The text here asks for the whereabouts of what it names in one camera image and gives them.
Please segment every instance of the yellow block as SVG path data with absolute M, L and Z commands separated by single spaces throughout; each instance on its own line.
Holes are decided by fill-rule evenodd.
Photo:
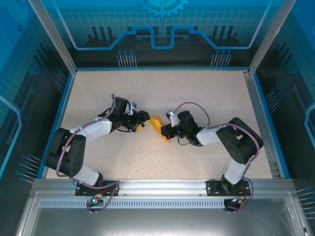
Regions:
M 154 127 L 154 129 L 161 134 L 161 127 L 162 127 L 162 121 L 159 116 L 150 116 L 150 124 Z M 166 139 L 165 136 L 162 135 L 162 137 L 169 143 L 169 140 Z

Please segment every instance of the black mounting plate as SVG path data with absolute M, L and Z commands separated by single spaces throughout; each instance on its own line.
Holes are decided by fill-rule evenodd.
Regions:
M 111 183 L 113 183 L 115 181 L 105 181 L 103 183 L 103 186 L 109 185 Z M 115 189 L 116 185 L 114 184 L 113 186 L 109 187 L 108 191 L 106 191 L 105 193 L 103 193 L 103 196 L 111 196 L 111 194 L 113 193 L 114 189 Z M 96 194 L 100 193 L 103 189 L 91 189 L 88 188 L 80 183 L 77 183 L 77 187 L 75 190 L 75 195 L 76 196 L 95 196 Z M 118 191 L 119 189 L 116 190 L 116 192 L 114 193 L 114 197 L 118 196 Z
M 220 197 L 225 197 L 225 196 L 233 196 L 233 197 L 242 197 L 244 196 L 244 192 L 240 187 L 245 187 L 246 188 L 246 196 L 251 195 L 251 190 L 248 181 L 246 180 L 241 180 L 239 181 L 235 187 L 234 190 L 231 191 L 230 194 L 227 194 L 225 190 L 222 188 L 222 181 L 221 180 L 209 180 L 206 181 L 206 189 L 207 189 L 207 195 L 208 197 L 215 197 L 215 196 L 220 196 Z

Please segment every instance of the beige work surface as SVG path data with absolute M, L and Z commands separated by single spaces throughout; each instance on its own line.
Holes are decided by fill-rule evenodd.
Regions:
M 159 115 L 168 124 L 165 113 L 186 101 L 203 106 L 211 125 L 242 119 L 259 133 L 242 71 L 218 70 L 143 70 L 79 71 L 76 75 L 62 127 L 83 125 L 112 104 L 111 94 L 137 104 L 137 110 Z M 185 105 L 199 126 L 207 124 L 203 111 Z M 115 131 L 88 144 L 84 163 L 104 178 L 120 179 L 206 179 L 221 178 L 231 157 L 220 144 L 204 147 L 180 146 L 177 139 L 167 143 L 147 123 L 137 133 Z M 47 178 L 56 178 L 49 170 Z M 251 178 L 271 178 L 264 148 L 248 171 Z

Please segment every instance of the enclosure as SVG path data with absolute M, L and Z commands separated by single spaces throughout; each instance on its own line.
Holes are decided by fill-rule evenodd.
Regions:
M 313 235 L 314 9 L 311 0 L 0 1 L 0 235 Z M 86 146 L 86 165 L 121 180 L 89 216 L 89 197 L 43 160 L 58 128 L 95 119 L 112 93 L 163 125 L 186 101 L 211 125 L 242 119 L 264 141 L 247 210 L 227 213 L 229 197 L 208 196 L 207 181 L 231 160 L 221 143 L 183 147 L 147 122 Z M 206 125 L 198 107 L 181 110 Z

